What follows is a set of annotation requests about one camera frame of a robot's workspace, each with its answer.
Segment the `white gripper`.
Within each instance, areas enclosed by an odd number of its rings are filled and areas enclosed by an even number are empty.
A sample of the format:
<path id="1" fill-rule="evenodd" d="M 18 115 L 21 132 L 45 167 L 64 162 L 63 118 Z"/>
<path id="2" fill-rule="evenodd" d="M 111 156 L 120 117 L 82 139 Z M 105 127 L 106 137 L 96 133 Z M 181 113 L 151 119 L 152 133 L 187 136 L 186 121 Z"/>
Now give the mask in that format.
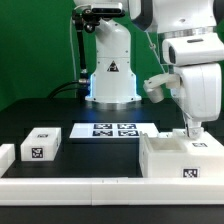
<path id="1" fill-rule="evenodd" d="M 199 138 L 201 122 L 213 121 L 221 110 L 221 68 L 218 63 L 175 67 L 181 85 L 173 90 L 173 100 L 183 111 L 186 135 Z"/>

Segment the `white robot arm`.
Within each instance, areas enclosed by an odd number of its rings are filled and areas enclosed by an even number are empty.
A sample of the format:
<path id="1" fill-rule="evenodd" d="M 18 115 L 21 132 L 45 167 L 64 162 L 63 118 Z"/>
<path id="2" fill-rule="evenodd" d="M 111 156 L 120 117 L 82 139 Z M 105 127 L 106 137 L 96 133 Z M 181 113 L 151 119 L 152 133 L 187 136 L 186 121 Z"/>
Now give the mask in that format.
<path id="1" fill-rule="evenodd" d="M 103 108 L 139 102 L 136 75 L 130 66 L 131 34 L 117 22 L 128 16 L 147 35 L 162 72 L 144 82 L 152 102 L 168 88 L 181 108 L 185 135 L 197 139 L 202 124 L 219 117 L 224 42 L 217 25 L 224 20 L 224 0 L 73 0 L 71 22 L 81 36 L 93 33 L 96 69 L 85 100 Z"/>

